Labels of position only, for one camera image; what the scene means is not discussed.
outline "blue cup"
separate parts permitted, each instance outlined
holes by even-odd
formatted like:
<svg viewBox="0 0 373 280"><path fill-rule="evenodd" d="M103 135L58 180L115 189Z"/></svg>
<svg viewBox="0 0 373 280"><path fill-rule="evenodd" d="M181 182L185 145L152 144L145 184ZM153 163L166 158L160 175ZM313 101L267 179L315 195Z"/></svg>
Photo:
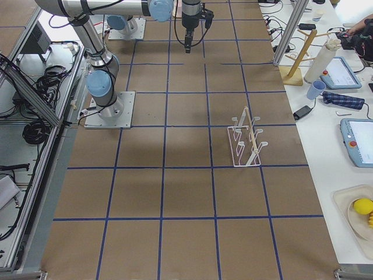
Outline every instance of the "blue cup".
<svg viewBox="0 0 373 280"><path fill-rule="evenodd" d="M326 84L322 80L315 80L307 91L307 98L312 100L318 97L326 89Z"/></svg>

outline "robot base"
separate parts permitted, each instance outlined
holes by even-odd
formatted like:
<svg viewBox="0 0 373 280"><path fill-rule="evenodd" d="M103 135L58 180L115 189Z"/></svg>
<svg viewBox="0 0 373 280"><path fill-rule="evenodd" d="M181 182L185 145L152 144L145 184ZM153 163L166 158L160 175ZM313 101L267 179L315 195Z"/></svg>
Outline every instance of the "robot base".
<svg viewBox="0 0 373 280"><path fill-rule="evenodd" d="M146 19L134 19L138 25L138 29L131 34L122 34L118 30L110 30L109 41L119 40L143 40L145 33Z"/></svg>
<svg viewBox="0 0 373 280"><path fill-rule="evenodd" d="M119 92L118 98L120 98L124 104L123 113L119 117L102 118L99 114L90 115L86 119L85 128L131 128L133 105L135 104L135 92ZM91 100L90 106L96 106L96 102L93 99Z"/></svg>

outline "yellow lemon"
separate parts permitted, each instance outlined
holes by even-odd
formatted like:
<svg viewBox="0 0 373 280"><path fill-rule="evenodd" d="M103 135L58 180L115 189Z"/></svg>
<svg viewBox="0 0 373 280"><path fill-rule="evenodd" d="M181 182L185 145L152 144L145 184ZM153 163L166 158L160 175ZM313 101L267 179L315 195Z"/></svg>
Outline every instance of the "yellow lemon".
<svg viewBox="0 0 373 280"><path fill-rule="evenodd" d="M371 201L369 198L360 198L354 202L354 209L359 214L369 214L373 211L373 201Z"/></svg>

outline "drying rack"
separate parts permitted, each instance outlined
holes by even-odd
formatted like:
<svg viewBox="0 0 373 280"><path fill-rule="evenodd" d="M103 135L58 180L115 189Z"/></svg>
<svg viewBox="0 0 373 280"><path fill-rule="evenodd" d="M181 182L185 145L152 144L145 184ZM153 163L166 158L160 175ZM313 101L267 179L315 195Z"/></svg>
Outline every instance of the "drying rack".
<svg viewBox="0 0 373 280"><path fill-rule="evenodd" d="M254 123L260 119L260 117L254 117L252 119L249 108L245 107L241 114L240 121L238 121L237 117L233 117L232 121L234 125L227 127L234 167L261 165L259 153L264 146L268 146L268 142L263 141L260 142L259 145L256 143L258 134L262 133L263 130L260 128L255 130Z"/></svg>

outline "white screen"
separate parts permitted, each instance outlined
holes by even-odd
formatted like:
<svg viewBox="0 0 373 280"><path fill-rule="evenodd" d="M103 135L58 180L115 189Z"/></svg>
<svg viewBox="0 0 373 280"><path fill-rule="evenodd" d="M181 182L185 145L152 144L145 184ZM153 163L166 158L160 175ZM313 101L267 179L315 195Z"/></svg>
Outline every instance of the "white screen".
<svg viewBox="0 0 373 280"><path fill-rule="evenodd" d="M351 73L340 58L332 59L326 67L326 70L336 86L357 85L351 76Z"/></svg>
<svg viewBox="0 0 373 280"><path fill-rule="evenodd" d="M350 121L363 163L373 163L373 122Z"/></svg>

